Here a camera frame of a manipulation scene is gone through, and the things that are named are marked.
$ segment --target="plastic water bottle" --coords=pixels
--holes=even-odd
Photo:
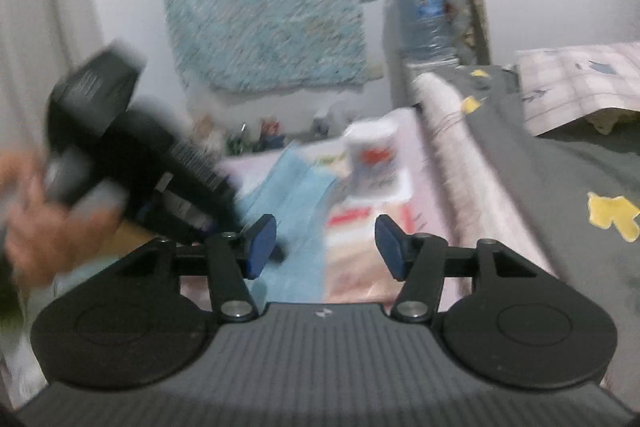
[[[398,0],[402,50],[413,60],[437,62],[456,56],[446,0]]]

